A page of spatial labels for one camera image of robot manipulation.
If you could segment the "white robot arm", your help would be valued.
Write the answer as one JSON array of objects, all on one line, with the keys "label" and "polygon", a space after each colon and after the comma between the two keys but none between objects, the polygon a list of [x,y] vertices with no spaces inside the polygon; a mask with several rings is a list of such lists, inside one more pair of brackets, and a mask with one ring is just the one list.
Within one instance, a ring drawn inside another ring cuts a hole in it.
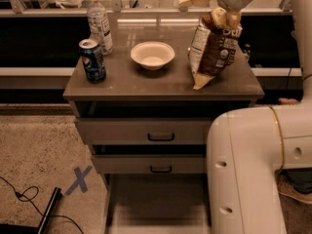
[{"label": "white robot arm", "polygon": [[[211,0],[176,0],[206,7]],[[235,60],[241,11],[253,0],[216,0],[189,49],[194,87],[203,88]],[[287,234],[276,173],[312,164],[312,0],[291,0],[301,102],[229,111],[210,127],[207,174],[212,234]]]}]

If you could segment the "person's hand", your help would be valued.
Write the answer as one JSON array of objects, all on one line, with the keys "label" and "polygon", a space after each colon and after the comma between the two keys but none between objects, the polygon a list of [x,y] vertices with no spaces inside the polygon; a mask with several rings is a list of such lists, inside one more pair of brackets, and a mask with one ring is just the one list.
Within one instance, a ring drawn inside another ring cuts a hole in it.
[{"label": "person's hand", "polygon": [[285,97],[280,97],[278,99],[279,104],[281,105],[288,105],[288,104],[298,104],[299,101],[295,98],[285,98]]}]

